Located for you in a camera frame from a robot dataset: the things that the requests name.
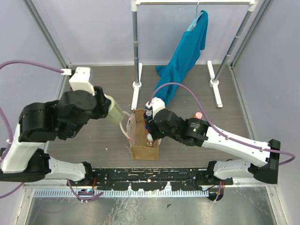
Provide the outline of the burlap canvas tote bag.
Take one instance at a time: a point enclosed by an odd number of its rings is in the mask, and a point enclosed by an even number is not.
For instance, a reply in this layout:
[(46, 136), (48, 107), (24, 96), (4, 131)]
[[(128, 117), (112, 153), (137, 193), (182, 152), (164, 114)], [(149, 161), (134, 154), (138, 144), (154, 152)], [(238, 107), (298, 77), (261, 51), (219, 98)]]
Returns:
[(127, 125), (125, 129), (122, 123), (119, 123), (119, 126), (129, 142), (129, 150), (131, 152), (132, 159), (151, 161), (158, 160), (161, 140), (155, 140), (148, 145), (149, 140), (147, 135), (149, 132), (146, 129), (146, 123), (144, 121), (145, 113), (146, 109), (137, 109), (131, 114), (123, 111), (123, 115), (125, 119), (127, 119)]

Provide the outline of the clear amber bottle white cap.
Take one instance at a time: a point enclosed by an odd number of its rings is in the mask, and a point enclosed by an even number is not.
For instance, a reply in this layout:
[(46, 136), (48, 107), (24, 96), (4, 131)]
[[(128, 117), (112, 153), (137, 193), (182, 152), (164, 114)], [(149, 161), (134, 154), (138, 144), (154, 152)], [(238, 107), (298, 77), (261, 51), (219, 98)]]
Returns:
[(146, 143), (146, 146), (150, 147), (150, 148), (155, 148), (155, 146), (156, 146), (156, 143), (153, 140), (152, 135), (150, 133), (147, 134), (147, 143)]

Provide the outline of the teal t-shirt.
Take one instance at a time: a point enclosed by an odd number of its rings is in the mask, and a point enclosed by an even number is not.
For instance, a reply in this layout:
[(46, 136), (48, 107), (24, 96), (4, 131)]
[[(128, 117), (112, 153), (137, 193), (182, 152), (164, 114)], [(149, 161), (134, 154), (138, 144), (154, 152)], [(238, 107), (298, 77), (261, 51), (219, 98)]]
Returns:
[(191, 31), (185, 31), (173, 57), (166, 66), (156, 66), (160, 77), (155, 89), (165, 83), (182, 83), (187, 73), (193, 68), (206, 46), (208, 29), (208, 13), (198, 19), (196, 26)]

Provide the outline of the dark pump bottle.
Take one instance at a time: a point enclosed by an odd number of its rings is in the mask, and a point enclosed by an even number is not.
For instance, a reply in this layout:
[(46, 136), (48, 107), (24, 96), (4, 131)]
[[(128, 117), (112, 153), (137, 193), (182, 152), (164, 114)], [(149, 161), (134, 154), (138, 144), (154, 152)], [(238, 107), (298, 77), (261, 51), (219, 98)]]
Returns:
[(152, 110), (146, 110), (146, 112), (144, 113), (144, 119), (148, 119), (152, 116)]

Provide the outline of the metal clothes rack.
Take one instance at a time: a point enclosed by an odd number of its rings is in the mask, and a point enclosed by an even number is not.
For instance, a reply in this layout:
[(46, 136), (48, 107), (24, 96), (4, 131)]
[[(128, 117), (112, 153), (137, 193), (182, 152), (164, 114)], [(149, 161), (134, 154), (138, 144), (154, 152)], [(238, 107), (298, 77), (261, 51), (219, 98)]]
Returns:
[(132, 24), (133, 24), (133, 48), (134, 48), (134, 67), (135, 67), (135, 81), (133, 82), (133, 97), (131, 103), (131, 110), (137, 108), (139, 90), (141, 89), (142, 82), (142, 68), (143, 64), (139, 62), (139, 51), (138, 51), (138, 24), (137, 24), (137, 11), (140, 5), (248, 5), (247, 12), (237, 30), (230, 47), (228, 48), (221, 65), (217, 72), (214, 71), (212, 61), (207, 61), (207, 68), (210, 75), (210, 87), (213, 90), (213, 95), (216, 103), (216, 107), (222, 108), (223, 103), (219, 92), (219, 77), (227, 65), (227, 62), (242, 34), (247, 22), (249, 21), (253, 11), (256, 8), (257, 2), (254, 0), (132, 0), (131, 11), (132, 11)]

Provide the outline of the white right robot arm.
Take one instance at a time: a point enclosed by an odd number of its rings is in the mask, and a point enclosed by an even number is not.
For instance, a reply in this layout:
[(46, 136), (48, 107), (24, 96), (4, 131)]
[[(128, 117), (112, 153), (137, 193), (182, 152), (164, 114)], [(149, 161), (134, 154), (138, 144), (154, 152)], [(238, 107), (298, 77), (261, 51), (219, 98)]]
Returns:
[(281, 143), (272, 139), (257, 142), (213, 128), (207, 121), (182, 119), (162, 109), (144, 113), (145, 128), (153, 140), (169, 137), (186, 146), (220, 150), (239, 157), (238, 160), (210, 161), (205, 178), (215, 185), (232, 177), (250, 177), (267, 184), (277, 184)]

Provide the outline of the green bottle white cap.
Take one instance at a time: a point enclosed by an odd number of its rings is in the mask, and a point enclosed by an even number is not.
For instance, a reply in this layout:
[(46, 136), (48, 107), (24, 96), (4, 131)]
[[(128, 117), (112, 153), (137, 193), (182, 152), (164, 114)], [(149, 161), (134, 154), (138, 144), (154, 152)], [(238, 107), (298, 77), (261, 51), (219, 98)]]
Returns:
[(117, 102), (109, 95), (105, 94), (105, 97), (111, 101), (108, 109), (108, 120), (113, 124), (119, 124), (124, 119), (124, 113)]

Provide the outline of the pink cap peach bottle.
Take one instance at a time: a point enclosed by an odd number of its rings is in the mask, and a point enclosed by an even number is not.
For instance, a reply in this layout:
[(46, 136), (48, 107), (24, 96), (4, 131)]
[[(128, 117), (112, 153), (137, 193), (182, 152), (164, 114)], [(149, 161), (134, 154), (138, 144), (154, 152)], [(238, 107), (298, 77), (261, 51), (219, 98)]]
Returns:
[(196, 112), (192, 115), (192, 118), (201, 119), (203, 114), (201, 112)]

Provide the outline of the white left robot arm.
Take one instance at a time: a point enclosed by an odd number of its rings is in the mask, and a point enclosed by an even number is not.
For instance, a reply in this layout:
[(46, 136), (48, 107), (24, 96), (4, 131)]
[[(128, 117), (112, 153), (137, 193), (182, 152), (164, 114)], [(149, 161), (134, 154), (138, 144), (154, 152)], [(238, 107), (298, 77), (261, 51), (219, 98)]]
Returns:
[(84, 90), (67, 91), (59, 100), (25, 106), (8, 153), (1, 152), (4, 160), (0, 180), (35, 182), (54, 178), (90, 185), (94, 180), (90, 163), (59, 161), (41, 147), (57, 138), (75, 137), (89, 120), (106, 118), (111, 104), (102, 88), (96, 87), (94, 95)]

